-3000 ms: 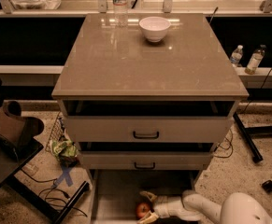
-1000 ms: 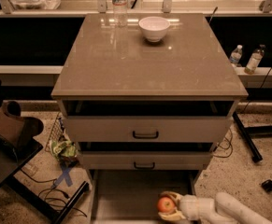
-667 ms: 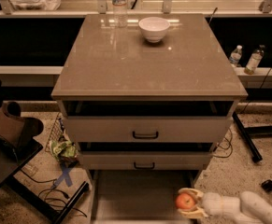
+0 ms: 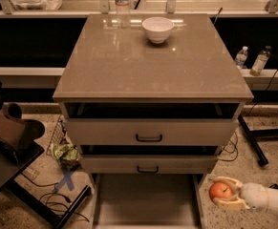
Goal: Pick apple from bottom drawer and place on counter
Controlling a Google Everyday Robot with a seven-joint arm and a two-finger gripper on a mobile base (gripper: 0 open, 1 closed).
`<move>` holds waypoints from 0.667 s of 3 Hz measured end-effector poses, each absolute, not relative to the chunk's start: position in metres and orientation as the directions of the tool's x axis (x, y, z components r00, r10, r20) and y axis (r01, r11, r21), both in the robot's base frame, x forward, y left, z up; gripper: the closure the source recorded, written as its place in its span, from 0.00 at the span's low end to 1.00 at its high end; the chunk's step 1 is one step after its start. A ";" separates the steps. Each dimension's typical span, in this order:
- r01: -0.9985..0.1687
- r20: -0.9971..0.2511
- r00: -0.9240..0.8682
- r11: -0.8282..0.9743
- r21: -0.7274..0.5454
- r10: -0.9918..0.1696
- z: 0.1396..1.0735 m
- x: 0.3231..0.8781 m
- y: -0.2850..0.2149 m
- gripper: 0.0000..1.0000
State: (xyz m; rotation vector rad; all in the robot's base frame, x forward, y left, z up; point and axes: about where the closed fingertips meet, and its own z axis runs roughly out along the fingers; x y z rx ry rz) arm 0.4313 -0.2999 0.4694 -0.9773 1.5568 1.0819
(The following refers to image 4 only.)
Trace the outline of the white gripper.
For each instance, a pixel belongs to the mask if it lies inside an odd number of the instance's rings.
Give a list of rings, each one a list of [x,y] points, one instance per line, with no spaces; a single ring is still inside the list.
[[[213,198],[213,202],[220,208],[232,211],[250,209],[251,211],[262,212],[268,206],[267,188],[257,183],[243,183],[232,177],[216,177],[214,182],[222,182],[232,190],[241,188],[241,198]]]

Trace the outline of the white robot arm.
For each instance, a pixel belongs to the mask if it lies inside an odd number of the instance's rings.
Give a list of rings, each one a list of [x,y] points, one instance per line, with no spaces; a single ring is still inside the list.
[[[270,212],[278,217],[278,189],[242,183],[232,177],[216,177],[208,190],[211,201],[232,211]]]

